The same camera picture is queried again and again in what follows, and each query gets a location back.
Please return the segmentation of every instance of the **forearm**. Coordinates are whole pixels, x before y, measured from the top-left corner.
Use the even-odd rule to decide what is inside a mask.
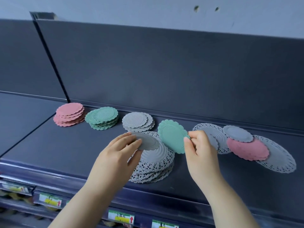
[[[84,186],[57,215],[49,228],[95,228],[114,193],[110,190],[92,192]]]
[[[216,228],[259,228],[251,212],[229,184],[221,179],[205,196],[212,208]]]

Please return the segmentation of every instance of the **price tag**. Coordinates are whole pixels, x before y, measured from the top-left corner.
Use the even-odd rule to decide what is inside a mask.
[[[18,193],[28,193],[28,188],[24,186],[10,185],[10,184],[2,184],[2,187],[6,190],[18,192]]]
[[[39,200],[55,207],[61,207],[62,199],[47,194],[40,194]]]
[[[134,215],[116,212],[112,210],[109,210],[108,214],[108,219],[128,224],[134,224],[134,218]]]
[[[178,225],[152,220],[151,228],[179,228]]]

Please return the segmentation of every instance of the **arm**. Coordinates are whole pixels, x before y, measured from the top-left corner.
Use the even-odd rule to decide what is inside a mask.
[[[49,228],[96,227],[116,192],[127,183],[138,165],[142,151],[134,152],[140,145],[141,140],[136,140],[131,133],[122,134],[111,141],[97,157],[83,188]]]
[[[229,186],[219,170],[217,152],[204,131],[189,131],[184,138],[191,177],[206,196],[217,228],[259,228],[241,198]]]

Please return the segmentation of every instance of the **person's left hand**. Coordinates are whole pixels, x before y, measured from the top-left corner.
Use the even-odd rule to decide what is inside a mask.
[[[136,140],[136,136],[130,132],[112,140],[97,157],[85,187],[97,193],[116,193],[120,190],[128,182],[140,161],[142,150],[137,149],[141,142],[141,139]]]

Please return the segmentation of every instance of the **white wall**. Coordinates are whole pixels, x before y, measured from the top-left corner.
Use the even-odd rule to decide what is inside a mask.
[[[304,38],[303,6],[304,0],[0,0],[0,18],[45,11],[75,22]]]

